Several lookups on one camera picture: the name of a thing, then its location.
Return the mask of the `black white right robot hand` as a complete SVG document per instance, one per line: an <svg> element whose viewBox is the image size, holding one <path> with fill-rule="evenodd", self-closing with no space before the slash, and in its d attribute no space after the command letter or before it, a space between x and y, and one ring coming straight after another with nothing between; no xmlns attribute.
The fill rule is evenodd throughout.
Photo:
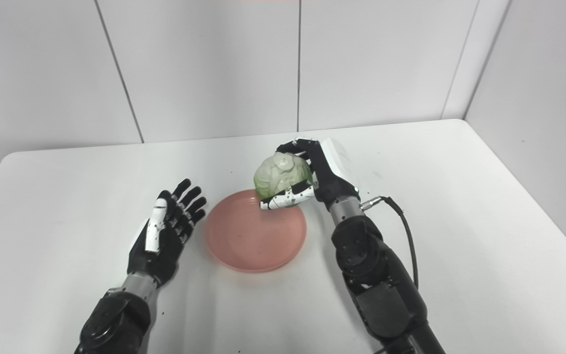
<svg viewBox="0 0 566 354"><path fill-rule="evenodd" d="M339 199L359 199L349 164L343 146L331 138L297 137L281 144L253 177L260 208L294 207L310 199L330 208Z"/></svg>

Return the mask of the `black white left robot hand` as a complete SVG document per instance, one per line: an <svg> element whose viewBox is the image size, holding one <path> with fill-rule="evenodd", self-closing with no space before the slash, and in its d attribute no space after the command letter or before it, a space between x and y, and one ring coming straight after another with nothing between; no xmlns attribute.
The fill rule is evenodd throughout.
<svg viewBox="0 0 566 354"><path fill-rule="evenodd" d="M196 224L206 215L206 203L202 189L188 178L173 191L161 191L130 250L127 274L150 276L157 287L171 280Z"/></svg>

